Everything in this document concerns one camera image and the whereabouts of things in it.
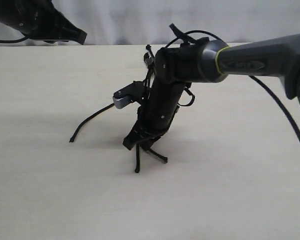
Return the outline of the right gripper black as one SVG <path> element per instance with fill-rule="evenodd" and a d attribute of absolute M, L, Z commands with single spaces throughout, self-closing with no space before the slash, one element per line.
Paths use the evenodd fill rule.
<path fill-rule="evenodd" d="M 159 79 L 152 83 L 148 100 L 129 134 L 123 139 L 128 150 L 143 142 L 143 150 L 150 152 L 152 146 L 165 135 L 178 101 L 184 91 L 184 82 L 165 84 Z"/>

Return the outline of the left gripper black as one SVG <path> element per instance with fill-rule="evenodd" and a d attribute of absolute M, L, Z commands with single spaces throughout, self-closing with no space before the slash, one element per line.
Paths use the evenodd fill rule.
<path fill-rule="evenodd" d="M 84 45 L 87 33 L 73 25 L 51 0 L 21 0 L 20 32 L 31 40 L 47 43 L 73 41 Z"/>

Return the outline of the left robot arm black grey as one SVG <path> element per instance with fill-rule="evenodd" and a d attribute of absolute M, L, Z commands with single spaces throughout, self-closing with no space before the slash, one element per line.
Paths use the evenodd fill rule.
<path fill-rule="evenodd" d="M 72 24 L 51 0 L 0 0 L 0 23 L 22 33 L 16 40 L 0 40 L 0 44 L 16 44 L 26 40 L 76 42 L 83 45 L 87 33 Z"/>

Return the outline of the right robot arm black grey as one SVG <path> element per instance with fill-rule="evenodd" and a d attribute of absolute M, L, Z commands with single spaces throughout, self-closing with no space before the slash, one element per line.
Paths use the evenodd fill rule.
<path fill-rule="evenodd" d="M 187 84 L 220 83 L 229 75 L 279 78 L 286 97 L 300 104 L 300 33 L 236 46 L 212 40 L 159 49 L 148 99 L 123 145 L 132 149 L 163 136 Z"/>

